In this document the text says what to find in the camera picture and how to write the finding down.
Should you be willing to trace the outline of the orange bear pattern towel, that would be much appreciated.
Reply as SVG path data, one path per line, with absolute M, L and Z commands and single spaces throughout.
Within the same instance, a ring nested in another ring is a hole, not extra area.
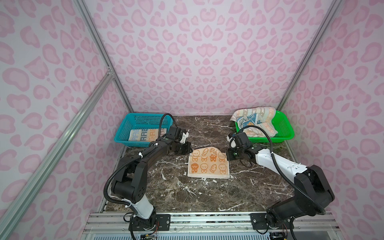
M 227 155 L 215 147 L 193 150 L 189 155 L 188 177 L 229 179 Z

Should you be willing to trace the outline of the blue patterned towel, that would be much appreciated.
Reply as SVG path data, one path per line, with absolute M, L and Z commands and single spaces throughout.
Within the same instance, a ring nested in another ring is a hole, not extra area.
M 237 118 L 237 124 L 239 128 L 243 128 L 246 126 L 254 126 L 263 123 L 262 118 L 259 117 L 259 114 L 251 114 L 247 116 L 241 116 Z

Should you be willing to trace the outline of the cream rabbit lettered towel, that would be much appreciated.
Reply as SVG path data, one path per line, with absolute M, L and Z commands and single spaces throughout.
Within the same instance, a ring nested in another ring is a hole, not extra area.
M 159 137 L 159 129 L 136 129 L 130 131 L 130 142 L 153 142 Z

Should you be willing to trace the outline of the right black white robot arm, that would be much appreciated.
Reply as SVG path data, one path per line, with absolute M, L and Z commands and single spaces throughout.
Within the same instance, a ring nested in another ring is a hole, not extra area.
M 277 202 L 266 211 L 267 226 L 273 229 L 286 225 L 290 219 L 325 215 L 326 207 L 335 200 L 334 192 L 323 172 L 276 155 L 272 147 L 251 143 L 245 133 L 230 134 L 227 159 L 248 160 L 279 174 L 292 188 L 294 195 Z

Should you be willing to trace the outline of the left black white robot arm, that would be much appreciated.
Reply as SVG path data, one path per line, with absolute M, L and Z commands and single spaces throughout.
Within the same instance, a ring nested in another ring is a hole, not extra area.
M 126 205 L 133 211 L 133 221 L 145 229 L 156 222 L 155 207 L 146 197 L 148 170 L 170 153 L 177 156 L 193 152 L 187 141 L 189 132 L 171 126 L 168 132 L 149 144 L 135 158 L 122 158 L 122 163 L 108 178 L 103 194 L 110 203 Z

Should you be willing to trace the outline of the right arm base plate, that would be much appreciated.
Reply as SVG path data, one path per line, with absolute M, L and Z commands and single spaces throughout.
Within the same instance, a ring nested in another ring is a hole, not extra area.
M 270 213 L 251 213 L 250 218 L 253 229 L 258 231 L 277 230 L 281 227 L 288 230 L 294 228 L 290 218 L 281 219 Z

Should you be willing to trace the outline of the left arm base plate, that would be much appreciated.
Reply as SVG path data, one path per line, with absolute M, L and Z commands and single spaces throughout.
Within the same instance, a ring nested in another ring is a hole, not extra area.
M 130 223 L 130 231 L 168 231 L 170 229 L 171 215 L 169 214 L 156 214 L 151 215 L 149 219 L 142 219 L 140 217 L 133 217 Z

